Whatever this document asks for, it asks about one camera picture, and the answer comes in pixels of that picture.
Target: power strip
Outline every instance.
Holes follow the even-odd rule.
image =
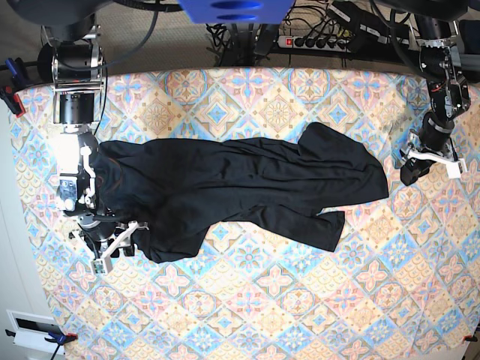
[[[306,49],[306,50],[323,50],[323,51],[335,51],[342,53],[350,53],[347,49],[347,41],[340,39],[337,41],[335,37],[330,37],[326,40],[326,36],[309,37],[305,39],[302,36],[286,36],[280,35],[277,40],[278,47],[285,49]]]

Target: wall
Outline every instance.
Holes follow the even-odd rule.
[[[49,359],[12,344],[4,329],[12,329],[6,309],[51,317],[30,250],[16,184],[7,107],[0,101],[0,358]]]

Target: patterned tablecloth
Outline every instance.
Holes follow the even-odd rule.
[[[379,158],[391,195],[344,208],[334,253],[219,223],[196,258],[155,264],[138,253],[95,277],[54,205],[51,88],[21,92],[27,113],[10,117],[17,181],[52,314],[79,335],[68,358],[378,360],[459,346],[480,320],[480,91],[470,94],[453,135],[469,172],[448,180],[434,166],[404,187],[391,155],[429,106],[419,79],[312,69],[111,77],[101,140],[295,142],[324,122]]]

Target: black garment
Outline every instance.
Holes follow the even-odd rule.
[[[107,207],[148,221],[133,240],[156,263],[195,257],[212,224],[251,221],[333,251],[344,213],[322,208],[389,195],[380,163],[365,147],[320,123],[297,144],[256,138],[212,142],[107,141],[94,168]]]

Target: blue clamp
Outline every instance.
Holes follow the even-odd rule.
[[[33,85],[21,58],[17,58],[16,60],[7,58],[5,64],[12,73],[12,82],[17,90],[23,90]]]
[[[55,343],[58,345],[65,345],[67,343],[71,343],[78,339],[78,336],[75,334],[56,334],[55,332],[48,331],[48,335],[52,337],[52,339],[48,339],[45,337],[45,340],[49,343]]]

